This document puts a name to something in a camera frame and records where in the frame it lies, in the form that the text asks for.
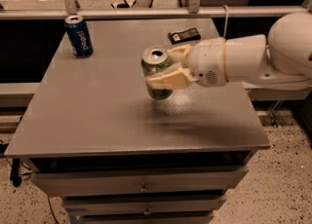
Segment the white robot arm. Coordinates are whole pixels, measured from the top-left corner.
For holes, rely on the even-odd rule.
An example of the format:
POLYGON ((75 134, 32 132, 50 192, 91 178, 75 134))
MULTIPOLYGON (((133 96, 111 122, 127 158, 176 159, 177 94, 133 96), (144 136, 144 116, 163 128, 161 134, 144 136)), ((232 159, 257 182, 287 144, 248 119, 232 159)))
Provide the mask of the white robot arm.
POLYGON ((303 90, 312 82, 312 14, 285 15, 267 35, 206 39, 165 54, 174 63, 145 77, 153 89, 182 90, 194 82, 203 87, 243 82, 270 90, 303 90))

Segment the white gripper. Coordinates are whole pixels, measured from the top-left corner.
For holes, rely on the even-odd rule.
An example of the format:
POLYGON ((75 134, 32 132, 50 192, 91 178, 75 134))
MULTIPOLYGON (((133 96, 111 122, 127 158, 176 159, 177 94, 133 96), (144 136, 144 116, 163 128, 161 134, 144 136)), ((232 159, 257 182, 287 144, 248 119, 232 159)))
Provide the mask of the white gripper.
POLYGON ((162 72, 145 77, 155 90, 184 90, 197 82, 203 87, 220 87, 227 83, 225 75, 225 39, 218 37, 195 46, 182 45, 167 50, 173 65, 162 72))

